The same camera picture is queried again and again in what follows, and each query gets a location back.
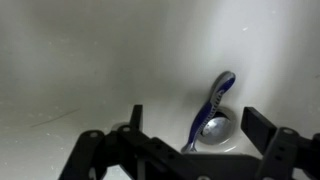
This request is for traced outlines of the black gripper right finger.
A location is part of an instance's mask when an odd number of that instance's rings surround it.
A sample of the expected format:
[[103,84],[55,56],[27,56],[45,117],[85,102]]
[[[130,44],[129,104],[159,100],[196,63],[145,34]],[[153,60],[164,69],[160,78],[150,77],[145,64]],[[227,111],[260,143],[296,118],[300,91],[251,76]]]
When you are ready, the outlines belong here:
[[261,153],[257,180],[293,180],[295,168],[320,180],[320,133],[311,139],[288,127],[277,127],[254,107],[245,107],[241,130]]

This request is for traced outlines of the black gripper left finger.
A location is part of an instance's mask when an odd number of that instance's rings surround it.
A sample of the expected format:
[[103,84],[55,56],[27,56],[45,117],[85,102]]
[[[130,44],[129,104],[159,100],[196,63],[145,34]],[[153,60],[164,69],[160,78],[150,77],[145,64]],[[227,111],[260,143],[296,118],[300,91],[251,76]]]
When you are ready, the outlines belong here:
[[103,180],[119,165],[133,180],[213,180],[198,164],[159,138],[142,132],[143,106],[134,105],[128,124],[105,135],[83,132],[58,180]]

